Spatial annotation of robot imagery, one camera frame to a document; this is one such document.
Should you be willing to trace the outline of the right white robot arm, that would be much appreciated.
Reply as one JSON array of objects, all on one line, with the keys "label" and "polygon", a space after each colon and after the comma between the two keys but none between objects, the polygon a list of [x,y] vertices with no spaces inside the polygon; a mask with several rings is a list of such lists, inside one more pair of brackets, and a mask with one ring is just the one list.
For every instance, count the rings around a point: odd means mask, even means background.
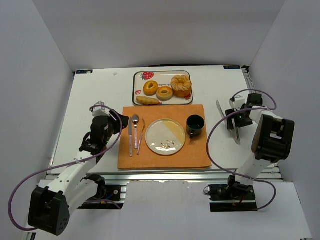
[{"label": "right white robot arm", "polygon": [[268,166],[288,158],[295,130],[295,122],[275,115],[272,110],[263,110],[263,97],[250,93],[245,99],[233,96],[225,111],[230,117],[226,127],[233,134],[234,141],[240,143],[239,129],[257,124],[252,140],[252,156],[228,179],[230,192],[247,193],[260,173]]}]

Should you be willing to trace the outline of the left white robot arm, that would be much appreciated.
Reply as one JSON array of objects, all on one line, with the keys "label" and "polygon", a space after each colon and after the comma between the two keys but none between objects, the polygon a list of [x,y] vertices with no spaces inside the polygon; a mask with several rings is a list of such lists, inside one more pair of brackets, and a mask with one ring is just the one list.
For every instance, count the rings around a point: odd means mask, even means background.
[{"label": "left white robot arm", "polygon": [[72,213],[89,199],[105,195],[105,179],[91,174],[111,137],[120,135],[130,118],[102,106],[92,111],[90,131],[83,137],[75,159],[45,187],[31,194],[27,223],[42,231],[59,236],[66,229]]}]

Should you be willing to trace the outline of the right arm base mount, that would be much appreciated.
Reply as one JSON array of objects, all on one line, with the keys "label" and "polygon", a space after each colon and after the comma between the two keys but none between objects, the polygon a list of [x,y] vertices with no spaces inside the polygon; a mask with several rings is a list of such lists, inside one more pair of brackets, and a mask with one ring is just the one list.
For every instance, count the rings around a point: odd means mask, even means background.
[{"label": "right arm base mount", "polygon": [[209,184],[203,189],[203,193],[209,197],[212,213],[256,212],[258,208],[252,186],[249,186],[248,191],[232,192],[227,184]]}]

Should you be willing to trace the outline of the bagel with pale base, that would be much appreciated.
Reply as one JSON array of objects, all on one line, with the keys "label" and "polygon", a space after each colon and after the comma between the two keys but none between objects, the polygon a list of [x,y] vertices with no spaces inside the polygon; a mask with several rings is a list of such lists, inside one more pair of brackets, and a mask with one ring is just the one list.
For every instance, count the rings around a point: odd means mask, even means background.
[{"label": "bagel with pale base", "polygon": [[173,96],[173,90],[171,87],[168,86],[163,86],[158,88],[157,92],[156,92],[156,96],[159,100],[161,101],[167,101],[169,99],[172,98]]}]

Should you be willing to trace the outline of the large sugared ring pastry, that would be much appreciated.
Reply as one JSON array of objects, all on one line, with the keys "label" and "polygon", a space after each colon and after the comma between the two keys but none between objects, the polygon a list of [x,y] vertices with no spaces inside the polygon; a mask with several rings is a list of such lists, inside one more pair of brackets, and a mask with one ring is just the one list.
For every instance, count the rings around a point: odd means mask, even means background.
[{"label": "large sugared ring pastry", "polygon": [[192,81],[188,75],[175,75],[170,82],[173,94],[176,97],[184,98],[192,91]]}]

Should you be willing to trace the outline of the metal bread tongs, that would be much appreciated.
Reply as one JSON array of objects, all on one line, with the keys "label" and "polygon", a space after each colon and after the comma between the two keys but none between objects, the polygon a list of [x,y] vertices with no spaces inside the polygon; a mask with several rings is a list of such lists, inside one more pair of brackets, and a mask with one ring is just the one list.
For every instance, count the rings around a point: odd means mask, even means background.
[{"label": "metal bread tongs", "polygon": [[[220,102],[217,100],[216,101],[216,106],[217,109],[221,115],[222,118],[225,118],[226,115],[224,113],[224,111],[221,108]],[[227,130],[231,133],[233,140],[236,144],[240,145],[241,143],[241,139],[240,139],[240,134],[239,134],[239,128],[236,126],[236,122],[234,118],[228,118],[224,120]]]}]

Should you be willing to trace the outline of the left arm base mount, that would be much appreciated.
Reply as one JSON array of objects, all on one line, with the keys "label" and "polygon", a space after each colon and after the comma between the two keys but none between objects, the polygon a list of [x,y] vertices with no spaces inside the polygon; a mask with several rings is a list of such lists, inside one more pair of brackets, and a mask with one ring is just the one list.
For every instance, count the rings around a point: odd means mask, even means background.
[{"label": "left arm base mount", "polygon": [[125,187],[120,184],[106,183],[98,174],[87,174],[83,180],[97,185],[96,195],[85,201],[78,209],[84,210],[121,210],[125,201]]}]

